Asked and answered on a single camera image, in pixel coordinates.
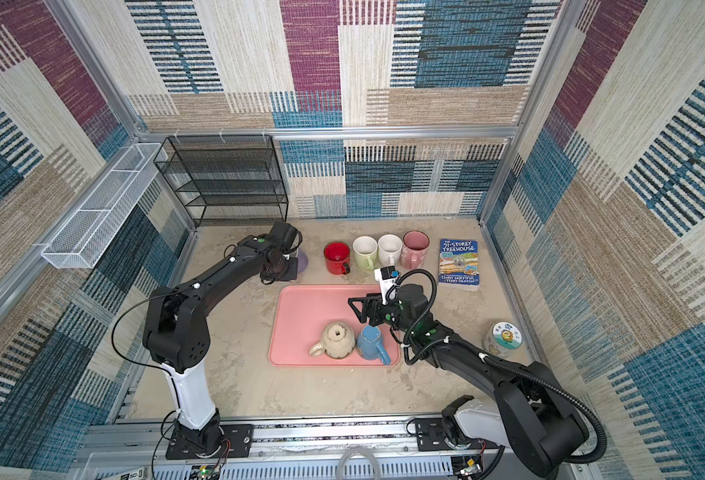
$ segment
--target mug handle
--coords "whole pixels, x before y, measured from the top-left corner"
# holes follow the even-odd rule
[[[387,350],[385,350],[385,346],[381,342],[377,343],[377,350],[379,351],[379,359],[382,360],[382,363],[389,365],[390,355],[387,354]]]
[[[321,342],[316,343],[315,345],[309,347],[309,352],[307,352],[310,356],[319,356],[322,355],[323,353],[326,353],[326,349],[323,348],[323,344]]]

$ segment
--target green mug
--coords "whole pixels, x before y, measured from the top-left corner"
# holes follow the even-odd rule
[[[371,236],[359,236],[352,242],[352,252],[355,254],[355,264],[363,270],[374,270],[377,262],[377,241]]]

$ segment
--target patterned wall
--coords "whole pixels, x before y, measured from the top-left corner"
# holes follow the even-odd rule
[[[489,229],[605,478],[705,478],[705,1],[590,0]]]
[[[151,130],[513,124],[560,0],[72,0]]]
[[[290,218],[476,216],[507,138],[283,140]]]
[[[0,280],[126,139],[42,0],[0,1]]]
[[[157,181],[94,269],[47,266],[0,325],[0,478],[64,478],[88,426],[106,421],[130,366],[113,322],[168,283],[189,233]],[[145,313],[116,331],[130,356]]]

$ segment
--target white mesh shelf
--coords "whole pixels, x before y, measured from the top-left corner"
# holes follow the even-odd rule
[[[56,268],[94,268],[155,178],[160,144],[134,144],[41,253]]]

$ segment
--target jar lid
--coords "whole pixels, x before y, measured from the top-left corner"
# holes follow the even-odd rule
[[[495,323],[492,327],[492,335],[494,341],[505,349],[517,349],[523,342],[520,330],[510,322]]]

